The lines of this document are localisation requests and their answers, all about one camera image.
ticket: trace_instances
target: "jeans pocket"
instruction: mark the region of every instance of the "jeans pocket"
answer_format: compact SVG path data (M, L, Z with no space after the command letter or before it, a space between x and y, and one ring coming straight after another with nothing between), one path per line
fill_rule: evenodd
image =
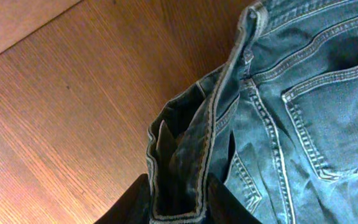
M233 132L230 134L229 152L232 152L232 158L224 185L248 212L254 213L262 196L236 151Z
M282 100L320 179L358 174L358 66L301 82Z

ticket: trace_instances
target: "blue jeans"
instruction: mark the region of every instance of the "blue jeans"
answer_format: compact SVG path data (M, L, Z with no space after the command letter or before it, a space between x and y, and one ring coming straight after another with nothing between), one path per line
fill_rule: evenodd
M202 222L213 173L262 223L358 223L358 0L255 2L238 29L149 128L151 220Z

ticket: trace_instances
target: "wood grain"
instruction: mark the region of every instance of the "wood grain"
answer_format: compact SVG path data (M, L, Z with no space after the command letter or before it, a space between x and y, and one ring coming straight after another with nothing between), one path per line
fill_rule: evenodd
M164 103L224 63L248 2L82 1L0 55L0 223L89 223L147 172Z
M0 0L0 53L79 0Z

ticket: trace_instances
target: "jeans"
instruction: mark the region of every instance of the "jeans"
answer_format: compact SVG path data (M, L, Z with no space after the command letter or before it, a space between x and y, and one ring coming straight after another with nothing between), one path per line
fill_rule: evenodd
M149 128L151 221L202 222L212 173L262 223L358 223L358 0L257 1L237 27Z

